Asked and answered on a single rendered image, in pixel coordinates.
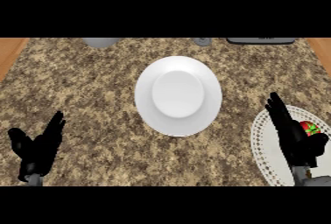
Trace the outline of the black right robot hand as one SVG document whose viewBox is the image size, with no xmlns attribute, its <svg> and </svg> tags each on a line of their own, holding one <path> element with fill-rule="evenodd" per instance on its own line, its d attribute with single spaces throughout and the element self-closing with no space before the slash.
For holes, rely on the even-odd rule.
<svg viewBox="0 0 331 224">
<path fill-rule="evenodd" d="M 264 108 L 276 129 L 281 151 L 288 167 L 309 166 L 316 168 L 316 158 L 325 153 L 328 135 L 325 133 L 316 133 L 312 136 L 306 134 L 300 122 L 289 115 L 276 92 L 270 93 Z"/>
</svg>

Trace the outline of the white lace-edged placemat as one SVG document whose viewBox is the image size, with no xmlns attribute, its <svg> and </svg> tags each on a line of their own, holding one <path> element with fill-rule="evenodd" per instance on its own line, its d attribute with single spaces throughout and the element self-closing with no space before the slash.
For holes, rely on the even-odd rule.
<svg viewBox="0 0 331 224">
<path fill-rule="evenodd" d="M 316 158 L 318 167 L 310 170 L 313 177 L 331 176 L 331 126 L 304 109 L 287 105 L 291 117 L 298 121 L 312 122 L 329 137 L 325 153 Z M 257 167 L 270 186 L 292 186 L 292 174 L 279 147 L 279 139 L 272 119 L 264 109 L 253 120 L 251 150 Z"/>
</svg>

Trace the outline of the red tomato with green top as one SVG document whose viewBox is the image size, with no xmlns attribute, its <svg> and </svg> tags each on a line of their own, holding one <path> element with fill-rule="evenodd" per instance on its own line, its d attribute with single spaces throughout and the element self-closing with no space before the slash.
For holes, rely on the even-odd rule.
<svg viewBox="0 0 331 224">
<path fill-rule="evenodd" d="M 304 133 L 309 136 L 321 133 L 321 129 L 313 122 L 301 121 L 300 125 L 301 125 L 301 128 L 304 129 Z"/>
</svg>

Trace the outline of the dark grey flat appliance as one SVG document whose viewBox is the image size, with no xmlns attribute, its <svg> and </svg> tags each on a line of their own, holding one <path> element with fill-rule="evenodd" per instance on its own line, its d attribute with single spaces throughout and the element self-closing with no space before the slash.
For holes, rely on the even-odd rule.
<svg viewBox="0 0 331 224">
<path fill-rule="evenodd" d="M 226 38 L 235 45 L 291 45 L 295 38 Z"/>
</svg>

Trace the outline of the small grey round object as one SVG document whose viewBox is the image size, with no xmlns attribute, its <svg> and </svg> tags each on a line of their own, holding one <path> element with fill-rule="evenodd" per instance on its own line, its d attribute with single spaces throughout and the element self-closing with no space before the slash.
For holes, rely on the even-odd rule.
<svg viewBox="0 0 331 224">
<path fill-rule="evenodd" d="M 208 46 L 213 42 L 211 38 L 193 38 L 192 40 L 198 46 Z"/>
</svg>

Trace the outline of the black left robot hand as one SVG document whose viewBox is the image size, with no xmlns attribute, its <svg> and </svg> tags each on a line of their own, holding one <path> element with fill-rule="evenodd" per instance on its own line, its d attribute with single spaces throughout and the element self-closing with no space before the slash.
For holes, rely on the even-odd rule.
<svg viewBox="0 0 331 224">
<path fill-rule="evenodd" d="M 47 123 L 43 134 L 35 139 L 31 139 L 19 128 L 12 128 L 7 131 L 12 150 L 21 158 L 18 179 L 22 182 L 26 182 L 26 176 L 31 174 L 38 174 L 41 177 L 49 174 L 62 143 L 65 124 L 63 113 L 57 111 Z"/>
</svg>

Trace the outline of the white oval plate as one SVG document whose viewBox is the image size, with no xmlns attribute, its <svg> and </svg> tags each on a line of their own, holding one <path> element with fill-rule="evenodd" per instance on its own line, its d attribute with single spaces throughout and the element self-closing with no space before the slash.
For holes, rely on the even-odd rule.
<svg viewBox="0 0 331 224">
<path fill-rule="evenodd" d="M 168 56 L 152 62 L 134 87 L 143 122 L 164 135 L 186 137 L 211 125 L 223 102 L 213 70 L 193 58 Z"/>
</svg>

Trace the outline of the pale grey rounded object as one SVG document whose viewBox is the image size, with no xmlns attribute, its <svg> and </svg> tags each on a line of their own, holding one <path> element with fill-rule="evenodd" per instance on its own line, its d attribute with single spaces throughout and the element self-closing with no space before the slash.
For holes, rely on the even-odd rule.
<svg viewBox="0 0 331 224">
<path fill-rule="evenodd" d="M 120 38 L 83 38 L 83 41 L 90 47 L 105 48 L 112 46 Z"/>
</svg>

